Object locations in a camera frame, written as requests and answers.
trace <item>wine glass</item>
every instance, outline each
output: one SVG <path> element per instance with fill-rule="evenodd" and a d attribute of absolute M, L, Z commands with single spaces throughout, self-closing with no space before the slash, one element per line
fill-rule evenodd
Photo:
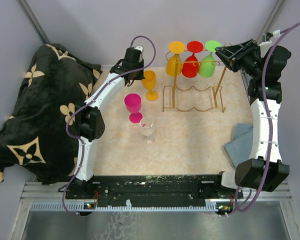
<path fill-rule="evenodd" d="M 207 49 L 210 54 L 202 59 L 202 63 L 199 68 L 199 75 L 204 78 L 211 78 L 215 73 L 216 63 L 212 53 L 216 52 L 217 47 L 221 47 L 221 43 L 218 41 L 210 40 L 205 43 L 205 49 Z"/>
<path fill-rule="evenodd" d="M 169 61 L 166 63 L 165 72 L 170 77 L 175 75 L 179 76 L 182 69 L 181 58 L 179 54 L 186 49 L 186 46 L 180 41 L 173 41 L 169 44 L 170 52 L 174 53 L 172 57 L 169 58 Z"/>
<path fill-rule="evenodd" d="M 144 73 L 144 79 L 142 79 L 142 85 L 145 89 L 148 90 L 148 92 L 145 94 L 145 98 L 149 101 L 154 101 L 158 98 L 158 93 L 154 91 L 154 88 L 156 86 L 156 74 L 154 71 L 145 71 Z"/>
<path fill-rule="evenodd" d="M 183 64 L 182 74 L 187 78 L 194 78 L 198 74 L 199 63 L 195 54 L 204 50 L 204 45 L 199 41 L 191 41 L 187 44 L 187 49 L 192 53 Z"/>
<path fill-rule="evenodd" d="M 145 117 L 140 121 L 141 133 L 146 137 L 146 143 L 150 144 L 155 141 L 154 131 L 155 131 L 155 123 L 151 117 Z"/>
<path fill-rule="evenodd" d="M 130 93 L 124 98 L 126 109 L 131 113 L 130 121 L 134 124 L 140 123 L 143 118 L 139 112 L 141 109 L 141 97 L 136 93 Z"/>

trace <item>yellow wine glass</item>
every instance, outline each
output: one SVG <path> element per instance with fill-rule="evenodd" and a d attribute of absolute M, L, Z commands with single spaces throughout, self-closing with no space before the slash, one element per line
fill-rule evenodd
<path fill-rule="evenodd" d="M 156 86 L 156 74 L 154 71 L 145 71 L 144 73 L 144 79 L 142 79 L 142 85 L 145 89 L 148 90 L 148 92 L 145 94 L 145 98 L 149 101 L 154 101 L 158 98 L 158 93 L 154 91 L 154 88 Z"/>
<path fill-rule="evenodd" d="M 174 55 L 170 57 L 166 63 L 165 72 L 170 77 L 174 77 L 175 75 L 179 76 L 181 74 L 182 63 L 179 54 L 184 52 L 185 49 L 186 46 L 181 41 L 173 41 L 169 44 L 169 50 L 174 53 Z"/>

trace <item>gray wall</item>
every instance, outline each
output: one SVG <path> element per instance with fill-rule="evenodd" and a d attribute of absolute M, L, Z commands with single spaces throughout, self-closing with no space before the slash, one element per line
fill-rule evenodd
<path fill-rule="evenodd" d="M 103 65 L 123 57 L 133 37 L 157 47 L 154 66 L 165 66 L 172 41 L 238 44 L 257 38 L 276 0 L 27 0 L 51 42 Z M 145 61 L 152 48 L 144 40 Z"/>
<path fill-rule="evenodd" d="M 300 22 L 300 0 L 287 0 L 272 30 Z M 290 165 L 289 186 L 300 214 L 300 26 L 280 43 L 292 52 L 282 72 L 278 134 L 282 160 Z"/>
<path fill-rule="evenodd" d="M 0 0 L 0 129 L 11 115 L 32 55 L 40 46 L 36 31 L 16 0 Z M 26 180 L 20 166 L 4 171 L 0 184 L 0 240 L 8 238 Z"/>

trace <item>gold metal rack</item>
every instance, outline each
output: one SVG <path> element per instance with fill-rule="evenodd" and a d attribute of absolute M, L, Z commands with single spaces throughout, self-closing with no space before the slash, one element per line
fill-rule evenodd
<path fill-rule="evenodd" d="M 165 109 L 177 109 L 178 111 L 180 112 L 189 112 L 191 111 L 192 109 L 195 109 L 199 112 L 207 112 L 211 109 L 222 109 L 222 112 L 224 113 L 225 110 L 226 110 L 226 107 L 224 106 L 223 104 L 223 101 L 222 101 L 222 94 L 221 94 L 221 90 L 222 90 L 222 86 L 221 86 L 221 82 L 224 78 L 224 75 L 225 75 L 225 72 L 226 72 L 226 69 L 227 67 L 225 66 L 224 69 L 223 69 L 223 72 L 221 74 L 221 77 L 220 77 L 220 80 L 219 80 L 219 83 L 217 86 L 209 86 L 205 89 L 197 89 L 195 86 L 191 86 L 190 88 L 188 89 L 182 89 L 182 88 L 179 88 L 177 86 L 177 73 L 178 73 L 178 65 L 179 64 L 185 64 L 185 63 L 211 63 L 211 64 L 217 64 L 216 66 L 219 66 L 220 63 L 222 61 L 219 61 L 219 60 L 216 60 L 216 61 L 170 61 L 168 59 L 168 54 L 170 54 L 171 52 L 168 51 L 165 55 L 165 58 L 168 62 L 170 63 L 173 63 L 175 64 L 175 72 L 174 72 L 174 81 L 173 81 L 173 85 L 165 85 L 163 87 L 163 90 L 162 90 L 162 111 L 164 112 Z M 172 106 L 165 106 L 165 89 L 166 88 L 171 88 L 172 90 Z M 208 109 L 198 109 L 196 108 L 195 106 L 190 108 L 190 109 L 180 109 L 176 106 L 176 89 L 180 90 L 180 91 L 183 91 L 183 92 L 187 92 L 189 91 L 190 89 L 195 89 L 196 91 L 199 91 L 199 92 L 205 92 L 209 89 L 212 89 L 212 93 L 213 93 L 213 101 L 214 101 L 214 104 L 212 103 L 211 107 L 208 108 Z"/>

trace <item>black blanket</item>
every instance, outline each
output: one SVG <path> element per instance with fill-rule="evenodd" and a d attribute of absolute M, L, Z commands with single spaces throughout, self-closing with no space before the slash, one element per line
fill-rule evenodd
<path fill-rule="evenodd" d="M 42 45 L 22 81 L 14 111 L 0 131 L 0 182 L 19 164 L 42 184 L 64 180 L 73 170 L 78 140 L 66 133 L 75 104 L 88 97 L 101 73 L 59 44 Z M 75 118 L 69 130 L 75 134 Z"/>

